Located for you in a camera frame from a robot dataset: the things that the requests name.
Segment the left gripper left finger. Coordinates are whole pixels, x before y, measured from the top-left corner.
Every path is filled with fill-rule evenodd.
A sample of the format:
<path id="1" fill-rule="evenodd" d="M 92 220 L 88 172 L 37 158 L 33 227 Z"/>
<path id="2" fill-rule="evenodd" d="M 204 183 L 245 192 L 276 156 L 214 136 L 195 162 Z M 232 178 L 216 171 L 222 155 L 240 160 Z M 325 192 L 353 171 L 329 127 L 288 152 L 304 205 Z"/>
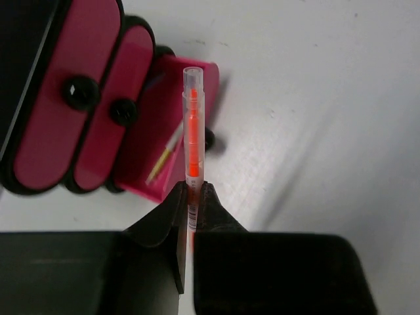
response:
<path id="1" fill-rule="evenodd" d="M 2 314 L 177 314 L 186 184 L 123 231 L 3 232 Z"/>

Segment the blue clear pen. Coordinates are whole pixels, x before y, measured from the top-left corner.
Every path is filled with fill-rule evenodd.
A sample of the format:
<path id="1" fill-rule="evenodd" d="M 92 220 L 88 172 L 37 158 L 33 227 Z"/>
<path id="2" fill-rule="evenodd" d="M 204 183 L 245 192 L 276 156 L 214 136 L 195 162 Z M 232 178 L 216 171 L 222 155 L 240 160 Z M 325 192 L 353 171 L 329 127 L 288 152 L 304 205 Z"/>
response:
<path id="1" fill-rule="evenodd" d="M 154 85 L 161 82 L 164 79 L 164 77 L 165 77 L 165 73 L 159 73 L 155 76 L 148 78 L 147 82 L 145 82 L 144 84 L 144 90 L 148 90 L 152 88 Z"/>

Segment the red clear pen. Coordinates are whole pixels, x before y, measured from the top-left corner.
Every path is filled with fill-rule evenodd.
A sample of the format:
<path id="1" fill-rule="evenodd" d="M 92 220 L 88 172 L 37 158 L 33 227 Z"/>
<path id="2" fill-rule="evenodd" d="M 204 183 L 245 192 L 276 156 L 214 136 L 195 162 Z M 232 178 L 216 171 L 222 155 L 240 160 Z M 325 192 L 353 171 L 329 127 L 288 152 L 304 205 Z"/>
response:
<path id="1" fill-rule="evenodd" d="M 188 191 L 188 237 L 190 245 L 193 245 L 197 230 L 200 192 L 204 182 L 205 93 L 201 68 L 191 66 L 183 70 L 182 100 L 185 181 Z"/>

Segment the yellow pen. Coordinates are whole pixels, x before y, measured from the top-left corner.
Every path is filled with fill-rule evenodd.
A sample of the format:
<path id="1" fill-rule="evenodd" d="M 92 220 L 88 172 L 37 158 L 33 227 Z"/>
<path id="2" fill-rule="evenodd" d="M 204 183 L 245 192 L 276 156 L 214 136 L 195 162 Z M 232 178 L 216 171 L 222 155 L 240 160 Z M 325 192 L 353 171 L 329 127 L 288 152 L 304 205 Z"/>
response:
<path id="1" fill-rule="evenodd" d="M 155 165 L 153 166 L 146 179 L 147 185 L 149 185 L 159 175 L 169 156 L 174 152 L 179 138 L 183 135 L 183 125 L 184 123 L 181 121 L 178 127 L 175 129 L 174 133 L 171 135 L 170 139 L 167 141 L 164 150 L 157 159 Z"/>

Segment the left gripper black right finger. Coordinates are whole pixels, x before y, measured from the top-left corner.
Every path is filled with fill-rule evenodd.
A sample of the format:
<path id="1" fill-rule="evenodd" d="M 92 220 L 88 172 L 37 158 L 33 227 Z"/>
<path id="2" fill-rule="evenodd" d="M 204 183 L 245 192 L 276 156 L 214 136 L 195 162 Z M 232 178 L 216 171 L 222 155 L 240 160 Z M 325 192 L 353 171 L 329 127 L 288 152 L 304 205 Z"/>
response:
<path id="1" fill-rule="evenodd" d="M 250 232 L 200 192 L 194 234 L 197 314 L 376 314 L 362 263 L 341 236 Z"/>

